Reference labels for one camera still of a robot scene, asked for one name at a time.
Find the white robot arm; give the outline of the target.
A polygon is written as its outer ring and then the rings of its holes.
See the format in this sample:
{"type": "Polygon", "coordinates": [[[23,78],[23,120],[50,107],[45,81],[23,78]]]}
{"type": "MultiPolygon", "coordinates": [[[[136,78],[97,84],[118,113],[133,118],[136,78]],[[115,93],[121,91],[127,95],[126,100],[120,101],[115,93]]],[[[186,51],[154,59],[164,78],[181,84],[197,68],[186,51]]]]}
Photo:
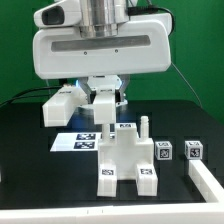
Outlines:
{"type": "Polygon", "coordinates": [[[131,74],[167,70],[169,35],[175,20],[169,10],[130,6],[128,0],[59,0],[34,13],[35,73],[42,79],[78,78],[88,99],[96,89],[90,77],[118,76],[115,99],[122,101],[131,74]]]}

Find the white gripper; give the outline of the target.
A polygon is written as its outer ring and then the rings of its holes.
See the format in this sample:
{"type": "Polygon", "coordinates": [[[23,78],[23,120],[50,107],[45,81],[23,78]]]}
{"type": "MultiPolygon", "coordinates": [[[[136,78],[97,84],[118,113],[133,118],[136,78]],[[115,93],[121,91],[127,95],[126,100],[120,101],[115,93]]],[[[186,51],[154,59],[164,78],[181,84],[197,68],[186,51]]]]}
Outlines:
{"type": "Polygon", "coordinates": [[[119,75],[118,100],[125,99],[129,74],[163,72],[171,64],[169,17],[133,17],[114,37],[84,39],[76,27],[38,31],[33,40],[36,74],[42,79],[78,78],[92,103],[89,76],[119,75]]]}

